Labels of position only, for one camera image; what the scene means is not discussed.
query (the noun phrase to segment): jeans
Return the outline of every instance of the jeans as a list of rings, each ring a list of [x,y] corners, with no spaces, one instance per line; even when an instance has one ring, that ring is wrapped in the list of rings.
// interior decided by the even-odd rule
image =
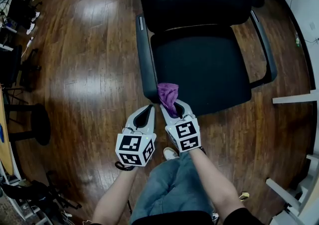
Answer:
[[[213,207],[188,152],[155,167],[133,210],[130,223],[146,216]]]

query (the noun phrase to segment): wooden floor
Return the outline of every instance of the wooden floor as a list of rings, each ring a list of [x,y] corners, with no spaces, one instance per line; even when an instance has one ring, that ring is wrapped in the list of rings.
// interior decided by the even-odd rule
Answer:
[[[39,48],[35,62],[42,71],[35,77],[35,90],[20,97],[45,105],[51,141],[45,147],[34,139],[17,142],[18,157],[30,180],[46,183],[45,172],[55,170],[56,180],[69,181],[68,197],[83,206],[69,212],[86,221],[119,174],[114,167],[117,134],[133,111],[149,103],[143,96],[136,46],[135,16],[142,12],[141,4],[139,0],[41,1],[32,48]],[[302,174],[311,147],[312,105],[272,104],[273,97],[309,93],[308,71],[282,6],[266,0],[255,11],[271,43],[277,79],[254,89],[251,101],[198,121],[210,159],[238,192],[250,193],[246,207],[268,223],[283,202],[265,180],[271,177],[286,188]],[[261,78],[265,60],[252,22],[233,29],[250,80]],[[20,34],[17,42],[25,47],[28,39]],[[162,114],[156,110],[157,150],[134,182],[132,207],[152,168],[163,161],[163,148],[171,144]],[[25,120],[23,114],[11,113],[11,117]],[[26,127],[9,123],[10,132]],[[129,216],[126,208],[121,224]]]

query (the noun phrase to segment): wall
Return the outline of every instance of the wall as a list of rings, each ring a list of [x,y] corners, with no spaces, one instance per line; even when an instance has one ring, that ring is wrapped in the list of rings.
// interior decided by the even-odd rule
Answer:
[[[319,38],[319,0],[293,0],[291,10],[305,40],[314,41]],[[311,23],[315,24],[314,30],[310,27]],[[313,65],[316,86],[319,89],[319,41],[306,43]]]

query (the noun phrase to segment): sneaker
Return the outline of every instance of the sneaker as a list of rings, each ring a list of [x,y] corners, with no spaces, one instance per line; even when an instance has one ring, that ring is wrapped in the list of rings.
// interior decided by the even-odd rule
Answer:
[[[179,158],[177,152],[170,147],[166,147],[163,151],[166,160]]]
[[[32,24],[30,25],[30,28],[28,29],[28,31],[26,31],[26,34],[29,35],[29,34],[32,32],[32,30],[34,29],[34,27],[35,27],[35,24],[32,23]]]
[[[34,22],[40,16],[40,12],[35,13],[35,17],[31,19],[31,22]]]

